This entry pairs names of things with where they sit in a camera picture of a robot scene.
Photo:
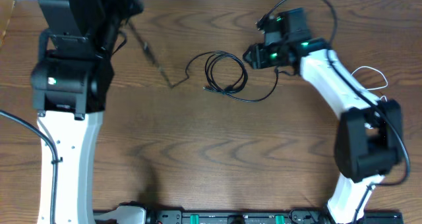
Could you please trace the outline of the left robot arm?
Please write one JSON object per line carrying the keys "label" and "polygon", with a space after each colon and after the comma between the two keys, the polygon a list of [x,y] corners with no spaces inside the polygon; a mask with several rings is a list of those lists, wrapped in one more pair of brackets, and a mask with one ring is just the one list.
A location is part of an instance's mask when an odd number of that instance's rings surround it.
{"label": "left robot arm", "polygon": [[48,27],[31,74],[42,133],[39,223],[93,223],[96,140],[121,24],[139,0],[38,0]]}

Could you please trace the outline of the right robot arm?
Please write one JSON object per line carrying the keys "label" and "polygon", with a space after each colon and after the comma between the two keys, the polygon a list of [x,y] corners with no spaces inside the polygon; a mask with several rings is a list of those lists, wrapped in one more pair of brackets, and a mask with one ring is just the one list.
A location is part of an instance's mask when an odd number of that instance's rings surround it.
{"label": "right robot arm", "polygon": [[340,175],[323,221],[357,223],[375,187],[384,185],[393,166],[409,162],[400,105],[360,85],[331,45],[312,37],[302,8],[267,13],[256,27],[264,32],[264,41],[251,45],[244,60],[253,69],[293,67],[336,114],[334,159]]}

